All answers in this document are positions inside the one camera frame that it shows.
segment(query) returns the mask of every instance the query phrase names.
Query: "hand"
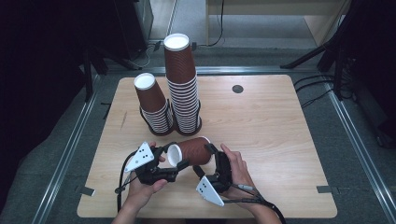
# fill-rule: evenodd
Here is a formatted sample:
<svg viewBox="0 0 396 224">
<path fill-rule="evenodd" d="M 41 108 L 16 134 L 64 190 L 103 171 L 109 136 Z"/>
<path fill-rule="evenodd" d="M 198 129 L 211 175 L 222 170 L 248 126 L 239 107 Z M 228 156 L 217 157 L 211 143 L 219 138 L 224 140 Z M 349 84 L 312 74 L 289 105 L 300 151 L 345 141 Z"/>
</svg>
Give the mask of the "hand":
<svg viewBox="0 0 396 224">
<path fill-rule="evenodd" d="M 156 143 L 149 143 L 150 147 L 155 147 Z M 164 157 L 160 157 L 160 162 L 165 161 Z M 131 172 L 131 179 L 136 177 L 135 172 Z M 133 223 L 137 213 L 148 202 L 151 196 L 161 190 L 168 182 L 165 179 L 158 180 L 153 185 L 141 184 L 138 179 L 132 181 L 129 185 L 128 196 L 121 210 L 117 214 L 113 223 Z"/>
<path fill-rule="evenodd" d="M 156 143 L 148 144 L 150 147 L 155 147 Z M 160 157 L 160 162 L 165 161 L 164 157 Z M 136 177 L 136 173 L 131 173 L 131 179 Z M 138 179 L 131 182 L 129 185 L 128 197 L 126 202 L 134 204 L 139 210 L 144 207 L 151 198 L 151 195 L 162 189 L 168 182 L 164 179 L 158 180 L 152 186 L 141 184 Z"/>
<path fill-rule="evenodd" d="M 221 144 L 220 146 L 230 160 L 233 184 L 242 184 L 254 187 L 253 180 L 251 179 L 251 176 L 248 172 L 247 163 L 242 160 L 241 153 L 239 151 L 231 151 L 224 144 Z M 222 195 L 228 199 L 242 199 L 252 197 L 252 195 L 236 188 L 229 188 Z M 254 205 L 254 203 L 238 203 L 238 205 L 249 210 L 251 206 Z"/>
</svg>

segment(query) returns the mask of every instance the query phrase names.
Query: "tape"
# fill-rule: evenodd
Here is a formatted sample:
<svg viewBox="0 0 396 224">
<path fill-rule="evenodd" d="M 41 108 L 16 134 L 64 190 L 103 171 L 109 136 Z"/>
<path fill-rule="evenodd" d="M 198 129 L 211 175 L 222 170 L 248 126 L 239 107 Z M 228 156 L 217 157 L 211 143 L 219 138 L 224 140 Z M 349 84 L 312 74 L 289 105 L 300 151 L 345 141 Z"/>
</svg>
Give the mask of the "tape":
<svg viewBox="0 0 396 224">
<path fill-rule="evenodd" d="M 336 187 L 317 186 L 317 190 L 318 190 L 318 193 L 340 194 L 340 190 Z"/>
<path fill-rule="evenodd" d="M 88 196 L 93 196 L 93 194 L 95 193 L 95 190 L 84 187 L 84 186 L 77 186 L 75 189 L 75 192 L 80 193 L 80 194 L 85 194 Z"/>
</svg>

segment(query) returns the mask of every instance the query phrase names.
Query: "small black circle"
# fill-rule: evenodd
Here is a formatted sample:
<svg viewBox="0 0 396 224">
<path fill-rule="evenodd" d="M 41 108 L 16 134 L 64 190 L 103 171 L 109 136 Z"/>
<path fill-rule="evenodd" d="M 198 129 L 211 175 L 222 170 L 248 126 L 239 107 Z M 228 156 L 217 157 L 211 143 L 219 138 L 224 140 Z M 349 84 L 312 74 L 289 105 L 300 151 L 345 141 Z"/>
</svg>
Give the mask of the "small black circle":
<svg viewBox="0 0 396 224">
<path fill-rule="evenodd" d="M 242 91 L 244 91 L 244 88 L 240 85 L 234 85 L 233 86 L 233 92 L 235 93 L 241 93 Z"/>
</svg>

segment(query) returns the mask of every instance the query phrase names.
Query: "wooden table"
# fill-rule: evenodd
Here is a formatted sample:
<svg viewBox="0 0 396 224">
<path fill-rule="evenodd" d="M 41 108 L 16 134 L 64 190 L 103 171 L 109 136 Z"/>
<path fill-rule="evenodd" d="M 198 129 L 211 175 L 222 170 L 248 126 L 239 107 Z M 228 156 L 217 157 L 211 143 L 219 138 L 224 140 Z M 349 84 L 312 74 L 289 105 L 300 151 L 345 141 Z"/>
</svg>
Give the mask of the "wooden table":
<svg viewBox="0 0 396 224">
<path fill-rule="evenodd" d="M 166 80 L 157 77 L 165 96 Z M 202 103 L 202 130 L 220 148 L 226 144 L 241 151 L 251 176 L 266 200 L 278 206 L 285 217 L 335 217 L 337 209 L 330 193 L 318 193 L 317 186 L 328 186 L 318 154 L 306 125 L 303 111 L 290 77 L 231 76 L 198 77 Z M 234 85 L 244 88 L 234 93 Z M 90 197 L 81 195 L 80 217 L 114 217 L 116 194 L 123 161 L 143 141 L 163 146 L 186 137 L 173 132 L 158 137 L 150 133 L 138 112 L 134 78 L 120 81 L 92 162 L 86 187 L 95 189 Z M 169 167 L 165 162 L 162 167 Z M 203 166 L 208 175 L 215 171 L 214 160 Z M 235 204 L 220 207 L 195 191 L 199 182 L 189 167 L 153 195 L 140 217 L 251 217 Z M 124 200 L 127 191 L 123 192 Z"/>
</svg>

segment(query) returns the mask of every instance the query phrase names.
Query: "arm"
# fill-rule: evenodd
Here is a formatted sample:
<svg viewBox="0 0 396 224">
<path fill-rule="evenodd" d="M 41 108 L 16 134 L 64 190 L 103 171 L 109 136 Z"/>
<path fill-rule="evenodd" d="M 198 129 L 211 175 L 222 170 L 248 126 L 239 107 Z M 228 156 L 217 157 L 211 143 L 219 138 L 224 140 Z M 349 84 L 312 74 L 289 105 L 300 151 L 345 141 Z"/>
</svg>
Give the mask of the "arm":
<svg viewBox="0 0 396 224">
<path fill-rule="evenodd" d="M 136 177 L 134 172 L 131 173 L 131 179 Z M 128 197 L 125 203 L 122 205 L 121 210 L 113 220 L 113 224 L 134 223 L 134 220 L 139 213 L 140 209 L 143 208 L 148 202 L 151 196 L 162 189 L 167 184 L 164 179 L 158 180 L 152 186 L 143 185 L 139 180 L 132 181 L 129 190 Z"/>
<path fill-rule="evenodd" d="M 247 163 L 242 160 L 241 153 L 238 151 L 231 151 L 224 144 L 221 144 L 221 149 L 230 160 L 233 183 L 237 185 L 243 184 L 254 187 L 253 180 L 251 179 L 251 176 L 248 172 Z M 229 199 L 251 197 L 250 194 L 247 194 L 244 191 L 235 188 L 229 188 L 226 192 L 223 193 L 223 196 Z M 280 223 L 280 220 L 277 217 L 276 213 L 269 207 L 257 203 L 238 203 L 238 205 L 242 208 L 247 209 L 256 218 L 256 221 L 259 224 Z"/>
</svg>

